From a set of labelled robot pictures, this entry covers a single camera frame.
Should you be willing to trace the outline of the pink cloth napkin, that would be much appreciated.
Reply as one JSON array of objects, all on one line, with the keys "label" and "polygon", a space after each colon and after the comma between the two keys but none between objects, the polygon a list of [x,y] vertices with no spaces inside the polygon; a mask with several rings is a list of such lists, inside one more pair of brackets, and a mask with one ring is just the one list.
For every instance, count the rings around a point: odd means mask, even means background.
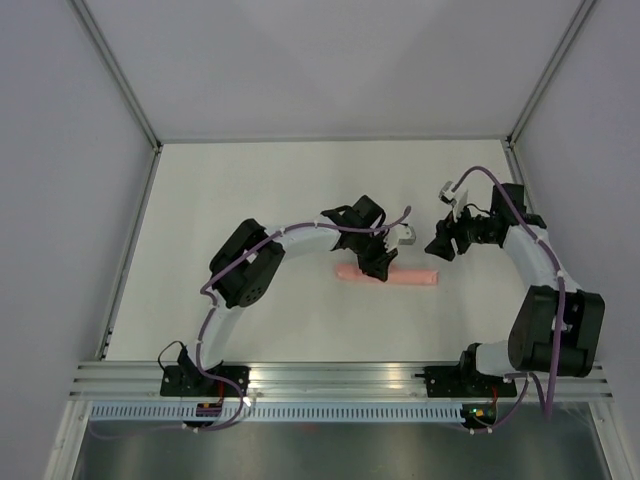
[{"label": "pink cloth napkin", "polygon": [[[339,280],[352,283],[382,284],[383,281],[364,274],[356,265],[338,264],[334,273]],[[425,269],[399,269],[392,267],[385,284],[400,286],[435,286],[439,273]]]}]

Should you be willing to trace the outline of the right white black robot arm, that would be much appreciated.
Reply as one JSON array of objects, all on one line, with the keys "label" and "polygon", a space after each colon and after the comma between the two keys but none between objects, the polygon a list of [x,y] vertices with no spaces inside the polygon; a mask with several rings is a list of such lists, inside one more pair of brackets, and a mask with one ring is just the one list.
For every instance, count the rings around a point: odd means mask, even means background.
[{"label": "right white black robot arm", "polygon": [[472,343],[455,366],[427,367],[431,397],[513,397],[503,379],[520,372],[584,378],[591,373],[605,313],[605,301],[571,278],[551,248],[544,220],[528,212],[524,188],[493,188],[488,211],[474,215],[467,193],[447,182],[439,194],[450,213],[436,225],[426,253],[447,261],[474,244],[499,246],[512,260],[526,288],[506,339]]}]

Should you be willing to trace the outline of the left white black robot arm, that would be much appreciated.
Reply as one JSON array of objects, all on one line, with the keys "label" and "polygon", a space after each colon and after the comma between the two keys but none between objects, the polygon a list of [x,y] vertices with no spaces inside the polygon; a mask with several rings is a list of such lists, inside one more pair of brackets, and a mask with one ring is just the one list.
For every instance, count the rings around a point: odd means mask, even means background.
[{"label": "left white black robot arm", "polygon": [[245,394],[239,375],[223,374],[223,356],[241,315],[261,300],[282,264],[317,252],[348,250],[365,276],[387,281],[402,234],[412,228],[404,217],[387,222],[370,197],[322,211],[312,220],[267,228],[244,220],[209,263],[210,278],[201,295],[208,313],[192,345],[182,344],[175,365],[163,368],[163,397]]}]

